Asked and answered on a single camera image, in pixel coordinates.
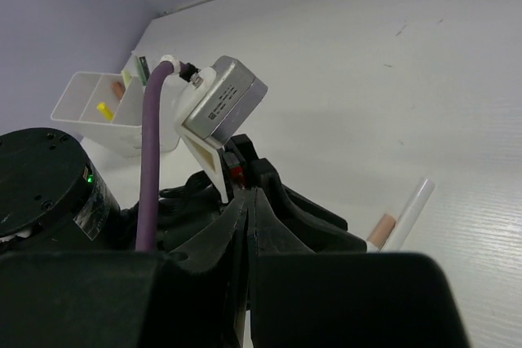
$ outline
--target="white mounting bracket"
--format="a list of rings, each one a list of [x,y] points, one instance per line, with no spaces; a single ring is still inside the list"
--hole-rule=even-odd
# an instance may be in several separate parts
[[[187,117],[201,100],[205,98],[206,93],[208,93],[212,87],[216,78],[216,71],[212,67],[206,67],[202,69],[198,75],[202,81],[197,80],[197,83],[201,84],[194,86],[192,81],[188,83],[175,104],[175,129],[179,137],[187,145],[188,150],[194,155],[206,175],[208,175],[210,181],[218,190],[221,195],[221,201],[227,204],[227,188],[218,150],[184,126]]]

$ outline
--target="green object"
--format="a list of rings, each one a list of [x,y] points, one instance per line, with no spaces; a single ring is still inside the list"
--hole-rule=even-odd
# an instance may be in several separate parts
[[[132,81],[131,73],[129,73],[126,69],[122,70],[122,78],[123,78],[123,84],[125,85],[125,88],[129,88],[129,85]]]
[[[139,76],[139,79],[141,80],[141,84],[143,86],[146,86],[147,78],[145,77],[144,68],[141,64],[141,61],[139,61],[138,56],[134,56],[134,58],[135,58],[135,62],[136,62],[136,69],[138,70],[138,76]]]
[[[145,56],[140,56],[138,60],[141,64],[141,69],[144,72],[145,81],[148,81],[148,79],[150,78],[150,70],[148,69],[147,59],[145,59]]]

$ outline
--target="white tabletop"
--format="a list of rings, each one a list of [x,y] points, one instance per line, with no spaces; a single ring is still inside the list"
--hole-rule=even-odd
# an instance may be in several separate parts
[[[241,131],[358,236],[432,178],[403,249],[442,266],[474,346],[522,346],[522,0],[218,0],[154,20],[137,51],[246,64],[269,91]],[[134,204],[139,160],[83,145]],[[180,146],[161,185],[197,170]]]

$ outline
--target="purple cable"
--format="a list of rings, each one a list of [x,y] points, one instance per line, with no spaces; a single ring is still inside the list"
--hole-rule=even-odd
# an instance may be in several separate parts
[[[151,73],[144,93],[141,121],[141,180],[139,183],[136,250],[156,250],[157,198],[160,184],[160,97],[166,77],[174,65],[162,61]]]

